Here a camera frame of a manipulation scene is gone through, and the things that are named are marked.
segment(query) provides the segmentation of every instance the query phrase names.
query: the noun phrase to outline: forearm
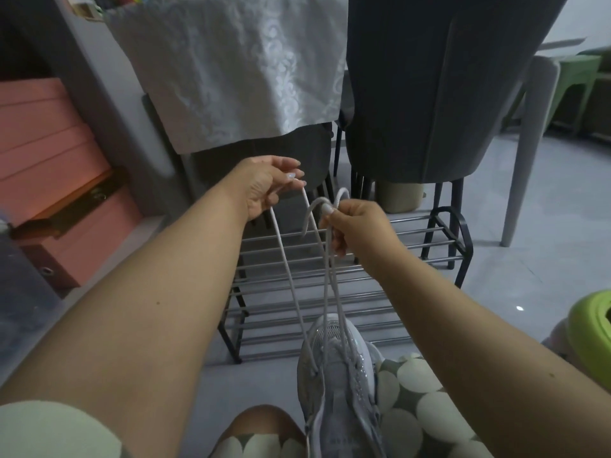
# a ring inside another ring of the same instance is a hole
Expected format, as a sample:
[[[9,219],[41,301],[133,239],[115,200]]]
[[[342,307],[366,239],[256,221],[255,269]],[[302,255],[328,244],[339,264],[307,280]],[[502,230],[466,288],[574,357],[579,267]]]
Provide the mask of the forearm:
[[[208,192],[68,312],[0,404],[56,400],[98,418],[136,457],[176,454],[245,222],[222,187]]]
[[[460,412],[497,458],[603,456],[611,396],[402,250],[381,284]]]

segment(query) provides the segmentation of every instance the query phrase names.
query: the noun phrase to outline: green potty seat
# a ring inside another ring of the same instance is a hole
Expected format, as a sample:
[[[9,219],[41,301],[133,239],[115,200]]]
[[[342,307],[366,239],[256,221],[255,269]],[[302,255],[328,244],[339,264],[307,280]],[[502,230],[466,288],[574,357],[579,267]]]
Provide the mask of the green potty seat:
[[[592,378],[611,390],[611,289],[594,292],[573,305],[566,330]]]

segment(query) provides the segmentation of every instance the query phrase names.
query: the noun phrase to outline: left arm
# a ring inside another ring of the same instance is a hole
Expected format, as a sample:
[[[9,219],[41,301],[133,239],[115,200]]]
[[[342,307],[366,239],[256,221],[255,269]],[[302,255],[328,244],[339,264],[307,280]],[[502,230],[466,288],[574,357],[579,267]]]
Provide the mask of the left arm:
[[[300,189],[298,161],[242,161],[185,215],[91,289],[0,390],[52,400],[111,429],[138,457],[178,454],[204,355],[233,281],[244,226]]]

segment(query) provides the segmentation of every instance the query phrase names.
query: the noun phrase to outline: table leg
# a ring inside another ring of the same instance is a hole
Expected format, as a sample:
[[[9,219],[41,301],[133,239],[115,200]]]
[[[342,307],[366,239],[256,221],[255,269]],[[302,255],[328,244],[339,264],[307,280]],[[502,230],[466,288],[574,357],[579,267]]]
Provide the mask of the table leg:
[[[505,213],[505,225],[501,246],[509,247],[516,231],[517,220],[526,194],[537,147],[545,131],[547,114],[552,104],[560,66],[554,60],[535,56],[530,64],[525,83],[526,98],[524,115],[517,144],[516,161],[513,166],[509,201]]]

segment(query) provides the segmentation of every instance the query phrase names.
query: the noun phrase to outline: glossy floor tile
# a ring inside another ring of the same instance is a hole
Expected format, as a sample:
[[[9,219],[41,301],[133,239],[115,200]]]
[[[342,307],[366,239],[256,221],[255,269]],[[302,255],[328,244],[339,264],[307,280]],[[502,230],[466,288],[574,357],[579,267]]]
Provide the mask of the glossy floor tile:
[[[496,137],[477,171],[465,180],[462,212],[475,253],[463,290],[540,340],[577,299],[611,288],[611,146],[547,135],[539,147],[513,245],[502,248],[516,144],[516,134]],[[343,152],[339,186],[349,185],[349,171]],[[427,185],[425,191],[422,210],[431,207],[433,186]],[[449,202],[446,184],[442,205]],[[453,278],[456,270],[442,273]],[[350,292],[371,285],[355,283]],[[382,348],[387,357],[412,351],[413,344]],[[225,359],[222,342],[215,341],[208,361]],[[295,367],[295,358],[207,366],[181,456],[209,454],[233,417],[256,404],[284,408],[302,425]]]

